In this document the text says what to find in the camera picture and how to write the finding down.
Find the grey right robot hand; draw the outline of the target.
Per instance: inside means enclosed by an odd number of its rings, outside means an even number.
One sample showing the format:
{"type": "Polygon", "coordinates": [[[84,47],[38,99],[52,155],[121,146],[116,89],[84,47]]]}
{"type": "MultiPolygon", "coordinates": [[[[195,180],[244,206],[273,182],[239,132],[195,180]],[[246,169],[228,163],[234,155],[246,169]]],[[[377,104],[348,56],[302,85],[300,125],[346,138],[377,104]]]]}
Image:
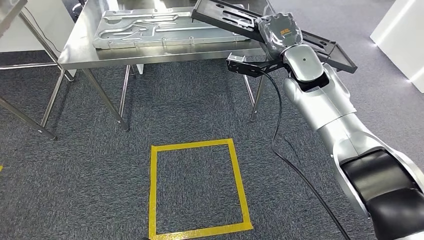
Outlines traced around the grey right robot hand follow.
{"type": "Polygon", "coordinates": [[[303,41],[301,29],[290,12],[265,15],[257,19],[256,24],[264,40],[260,46],[269,60],[279,59],[287,48],[303,41]]]}

